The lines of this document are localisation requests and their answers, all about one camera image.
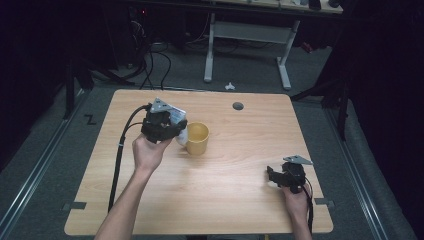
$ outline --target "wrist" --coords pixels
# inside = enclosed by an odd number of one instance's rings
[[[296,228],[308,228],[308,220],[304,216],[291,216],[291,221],[293,224],[293,227]]]
[[[133,173],[133,178],[141,181],[148,180],[153,174],[153,171],[145,170],[142,168],[136,168]]]

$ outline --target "small white object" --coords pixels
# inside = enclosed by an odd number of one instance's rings
[[[228,85],[225,86],[225,89],[227,89],[227,90],[234,90],[234,89],[236,89],[236,87],[234,87],[233,84],[231,84],[231,82],[229,82]]]

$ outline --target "metal frame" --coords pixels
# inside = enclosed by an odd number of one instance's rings
[[[212,81],[214,55],[213,43],[215,37],[271,42],[285,45],[282,56],[277,58],[277,66],[280,71],[281,82],[283,84],[284,89],[290,90],[291,84],[287,75],[287,69],[285,64],[287,61],[287,57],[290,53],[294,38],[296,37],[299,24],[300,21],[296,20],[292,28],[283,28],[264,25],[215,21],[215,14],[212,13],[209,29],[209,46],[208,53],[206,56],[204,81]]]

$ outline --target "hand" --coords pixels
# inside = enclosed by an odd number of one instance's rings
[[[304,187],[308,191],[308,195],[310,195],[309,185],[305,184]],[[303,189],[300,189],[300,192],[297,194],[292,193],[288,187],[282,187],[281,190],[284,193],[286,208],[290,217],[306,219],[308,214],[308,197]]]
[[[135,171],[152,174],[162,162],[163,152],[171,142],[172,139],[168,139],[155,144],[141,134],[133,141]]]
[[[311,190],[309,185],[305,184],[304,187],[310,196]],[[281,189],[286,200],[287,212],[292,221],[294,238],[296,240],[312,239],[307,220],[308,196],[306,196],[303,189],[297,194],[292,193],[288,187],[282,187]]]

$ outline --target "metal rail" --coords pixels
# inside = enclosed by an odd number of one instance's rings
[[[34,169],[32,170],[27,180],[19,190],[17,196],[15,197],[15,200],[10,205],[6,214],[3,216],[0,222],[0,240],[7,239],[9,234],[12,232],[14,225],[18,221],[26,205],[31,199],[32,194],[34,194],[35,190],[37,189],[37,186],[43,178],[45,172],[47,171],[50,163],[53,161],[53,156],[56,147],[63,138],[63,135],[68,129],[68,126],[70,125],[73,117],[75,116],[75,113],[82,105],[84,100],[86,100],[87,96],[88,93],[84,92],[82,89],[78,92],[78,95],[76,97],[76,107],[74,111],[68,119],[62,120],[56,132],[53,134],[53,137],[47,144],[47,147],[44,149],[43,153],[38,159],[38,162],[35,165]]]
[[[330,124],[333,126],[331,129],[334,133],[334,136],[337,138],[337,142],[339,143],[340,149],[343,152],[345,159],[345,166],[348,170],[348,176],[352,182],[355,193],[358,197],[359,203],[362,207],[362,211],[364,212],[365,218],[368,221],[368,225],[370,226],[371,232],[374,236],[374,239],[389,239],[384,229],[384,226],[378,216],[378,213],[375,209],[375,205],[370,195],[368,194],[368,190],[365,187],[364,182],[362,181],[361,175],[359,174],[358,169],[356,168],[354,159],[350,154],[349,147],[346,142],[341,140],[340,135],[337,131],[337,120],[334,114],[330,109],[324,109],[325,116]]]

